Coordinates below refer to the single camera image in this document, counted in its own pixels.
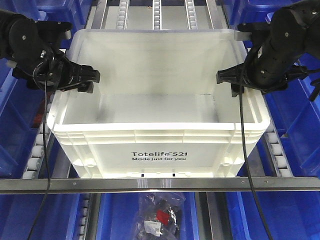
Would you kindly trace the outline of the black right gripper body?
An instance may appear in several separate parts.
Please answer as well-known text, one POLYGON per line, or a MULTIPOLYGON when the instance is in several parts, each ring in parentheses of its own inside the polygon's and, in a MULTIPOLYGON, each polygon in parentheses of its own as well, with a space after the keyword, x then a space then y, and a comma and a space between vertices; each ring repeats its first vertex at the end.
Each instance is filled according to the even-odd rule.
POLYGON ((288 53, 270 44, 254 45, 243 63, 243 83, 268 94, 288 87, 288 53))

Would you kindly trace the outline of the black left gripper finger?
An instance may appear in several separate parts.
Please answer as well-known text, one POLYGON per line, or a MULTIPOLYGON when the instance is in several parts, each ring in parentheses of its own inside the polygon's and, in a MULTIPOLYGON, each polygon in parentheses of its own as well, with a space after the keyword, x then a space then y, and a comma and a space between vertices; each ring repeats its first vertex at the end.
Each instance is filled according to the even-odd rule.
POLYGON ((93 82, 83 82, 73 87, 79 93, 93 93, 94 83, 93 82))
POLYGON ((75 62, 70 63, 69 80, 70 84, 81 84, 87 82, 99 83, 100 72, 90 65, 80 65, 75 62))

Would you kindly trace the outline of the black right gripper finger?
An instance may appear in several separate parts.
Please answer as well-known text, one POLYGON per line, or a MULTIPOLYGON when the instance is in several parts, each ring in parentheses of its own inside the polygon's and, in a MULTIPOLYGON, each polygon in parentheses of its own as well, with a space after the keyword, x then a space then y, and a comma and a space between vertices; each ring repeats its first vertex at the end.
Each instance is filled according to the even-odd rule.
POLYGON ((237 84, 231 84, 231 97, 236 98, 243 95, 245 92, 245 87, 237 84))
POLYGON ((218 70, 216 73, 216 83, 230 83, 235 85, 245 85, 245 64, 241 63, 233 67, 218 70))

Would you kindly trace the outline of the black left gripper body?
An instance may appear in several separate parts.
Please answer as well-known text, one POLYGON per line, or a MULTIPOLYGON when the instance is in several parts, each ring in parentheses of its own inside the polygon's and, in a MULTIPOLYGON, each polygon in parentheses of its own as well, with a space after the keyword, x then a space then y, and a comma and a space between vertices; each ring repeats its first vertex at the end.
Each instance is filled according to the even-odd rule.
POLYGON ((26 86, 32 90, 54 92, 75 87, 75 63, 60 49, 54 49, 27 74, 26 86))

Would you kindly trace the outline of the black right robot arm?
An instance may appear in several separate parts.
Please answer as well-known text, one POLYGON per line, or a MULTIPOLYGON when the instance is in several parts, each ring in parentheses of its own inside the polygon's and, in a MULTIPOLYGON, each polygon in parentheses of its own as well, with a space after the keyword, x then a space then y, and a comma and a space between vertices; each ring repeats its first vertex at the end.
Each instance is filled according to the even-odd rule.
POLYGON ((245 88, 262 94, 283 91, 288 83, 318 73, 298 65, 299 58, 309 54, 320 57, 320 2, 301 0, 274 12, 270 22, 246 22, 237 26, 249 33, 252 48, 243 63, 219 70, 216 82, 230 83, 236 97, 245 88))

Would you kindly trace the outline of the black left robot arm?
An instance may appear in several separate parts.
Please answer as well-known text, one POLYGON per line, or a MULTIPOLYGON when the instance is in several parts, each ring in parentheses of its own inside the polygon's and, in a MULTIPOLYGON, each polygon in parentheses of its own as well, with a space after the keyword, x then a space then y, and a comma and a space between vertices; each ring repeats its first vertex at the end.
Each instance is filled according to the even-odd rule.
POLYGON ((91 94, 100 72, 70 61, 60 50, 69 38, 70 22, 33 20, 5 9, 0 11, 0 57, 12 63, 12 76, 26 80, 29 89, 91 94))

